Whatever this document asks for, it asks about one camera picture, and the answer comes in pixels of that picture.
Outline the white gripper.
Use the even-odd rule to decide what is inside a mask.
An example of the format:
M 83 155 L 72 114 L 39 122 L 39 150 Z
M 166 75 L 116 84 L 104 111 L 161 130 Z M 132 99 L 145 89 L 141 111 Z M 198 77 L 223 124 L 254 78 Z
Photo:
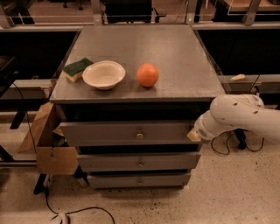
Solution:
M 201 140 L 211 140 L 220 134 L 230 131 L 231 127 L 214 120 L 210 112 L 201 115 L 194 123 L 193 130 L 186 136 L 192 142 L 200 142 Z

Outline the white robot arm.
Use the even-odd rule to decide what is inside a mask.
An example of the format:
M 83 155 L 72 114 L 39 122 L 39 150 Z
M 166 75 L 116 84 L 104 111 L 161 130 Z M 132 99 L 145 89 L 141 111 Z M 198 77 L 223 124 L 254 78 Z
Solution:
M 224 94 L 216 97 L 207 112 L 194 123 L 187 137 L 193 142 L 212 140 L 231 130 L 249 130 L 280 144 L 280 111 L 265 108 L 254 94 Z

